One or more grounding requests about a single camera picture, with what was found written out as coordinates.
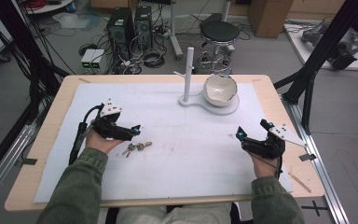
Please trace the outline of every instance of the gray floor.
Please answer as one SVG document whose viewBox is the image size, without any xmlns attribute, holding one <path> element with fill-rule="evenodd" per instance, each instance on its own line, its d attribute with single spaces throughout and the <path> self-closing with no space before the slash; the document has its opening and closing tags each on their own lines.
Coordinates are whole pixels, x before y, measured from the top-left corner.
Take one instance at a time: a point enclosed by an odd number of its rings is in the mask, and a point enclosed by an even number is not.
<svg viewBox="0 0 358 224">
<path fill-rule="evenodd" d="M 44 24 L 52 22 L 51 15 L 39 18 Z M 183 18 L 184 24 L 192 18 Z M 102 35 L 105 21 L 94 18 L 96 27 L 86 30 L 57 30 L 49 34 L 47 39 L 60 53 L 68 65 L 77 74 L 82 74 L 81 57 L 78 48 L 91 42 L 95 35 Z M 230 21 L 247 23 L 246 18 L 229 18 Z M 57 24 L 48 27 L 59 29 Z M 286 34 L 278 38 L 257 38 L 250 32 L 250 40 L 239 40 L 236 51 L 231 56 L 233 74 L 265 74 L 273 82 L 288 77 L 296 72 L 302 63 L 296 55 Z M 195 57 L 202 52 L 202 41 L 198 36 L 179 35 L 182 50 L 186 55 L 188 46 L 195 47 Z M 186 59 L 176 61 L 171 43 L 165 41 L 168 48 L 164 56 L 166 63 L 159 69 L 144 68 L 142 74 L 172 74 L 173 71 L 185 72 Z M 66 66 L 53 53 L 55 63 L 63 68 Z M 28 104 L 29 81 L 25 79 L 15 62 L 0 63 L 0 142 L 9 128 L 19 117 Z M 287 91 L 288 87 L 278 90 Z M 322 69 L 316 77 L 314 97 L 310 115 L 310 130 L 318 147 L 324 165 L 341 200 L 348 219 L 358 223 L 358 72 L 332 71 Z M 0 186 L 0 223 L 34 223 L 38 212 L 11 213 L 5 211 L 4 203 L 20 168 L 13 167 L 5 182 Z M 298 200 L 300 206 L 326 207 L 324 198 Z M 245 219 L 249 206 L 241 204 Z M 332 223 L 329 211 L 303 209 L 307 223 Z"/>
</svg>

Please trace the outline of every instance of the keys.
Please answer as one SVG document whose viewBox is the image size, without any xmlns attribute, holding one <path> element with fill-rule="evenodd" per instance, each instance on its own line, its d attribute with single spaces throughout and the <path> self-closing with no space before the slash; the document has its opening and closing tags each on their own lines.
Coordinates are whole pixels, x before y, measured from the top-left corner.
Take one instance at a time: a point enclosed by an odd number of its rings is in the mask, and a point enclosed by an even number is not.
<svg viewBox="0 0 358 224">
<path fill-rule="evenodd" d="M 127 154 L 126 158 L 128 158 L 130 156 L 130 154 L 133 152 L 133 150 L 138 149 L 138 151 L 142 151 L 142 150 L 144 150 L 145 147 L 149 147 L 151 145 L 152 145 L 151 142 L 138 143 L 136 145 L 134 145 L 133 143 L 130 143 L 122 155 L 124 156 L 125 154 Z"/>
</svg>

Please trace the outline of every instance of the brown box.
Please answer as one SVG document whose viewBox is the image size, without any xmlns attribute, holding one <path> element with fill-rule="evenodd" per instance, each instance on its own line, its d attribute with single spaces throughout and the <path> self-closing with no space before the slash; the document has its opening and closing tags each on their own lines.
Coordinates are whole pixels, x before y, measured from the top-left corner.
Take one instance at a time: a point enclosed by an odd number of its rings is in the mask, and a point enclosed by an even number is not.
<svg viewBox="0 0 358 224">
<path fill-rule="evenodd" d="M 115 7 L 130 7 L 134 12 L 138 5 L 138 0 L 90 0 L 91 7 L 100 9 L 104 12 L 111 12 Z"/>
<path fill-rule="evenodd" d="M 257 37 L 278 37 L 294 0 L 253 0 L 248 20 Z"/>
</svg>

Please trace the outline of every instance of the sleeve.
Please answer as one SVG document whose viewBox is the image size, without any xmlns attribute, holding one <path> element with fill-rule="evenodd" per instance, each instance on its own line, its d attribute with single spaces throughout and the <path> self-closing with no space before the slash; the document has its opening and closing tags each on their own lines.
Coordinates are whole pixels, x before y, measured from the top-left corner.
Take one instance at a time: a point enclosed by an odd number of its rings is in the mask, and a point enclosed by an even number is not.
<svg viewBox="0 0 358 224">
<path fill-rule="evenodd" d="M 63 172 L 46 208 L 36 223 L 96 223 L 107 155 L 86 148 Z"/>
<path fill-rule="evenodd" d="M 252 212 L 255 223 L 305 223 L 300 207 L 275 177 L 252 182 Z"/>
</svg>

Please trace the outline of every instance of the bowl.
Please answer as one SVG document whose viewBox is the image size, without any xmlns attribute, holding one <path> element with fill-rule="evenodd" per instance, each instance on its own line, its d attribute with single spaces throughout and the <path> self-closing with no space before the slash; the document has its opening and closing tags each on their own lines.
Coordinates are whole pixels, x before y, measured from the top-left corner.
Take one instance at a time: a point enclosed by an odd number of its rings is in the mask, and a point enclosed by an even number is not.
<svg viewBox="0 0 358 224">
<path fill-rule="evenodd" d="M 204 83 L 202 94 L 210 104 L 226 106 L 237 94 L 237 83 L 228 75 L 211 75 Z"/>
</svg>

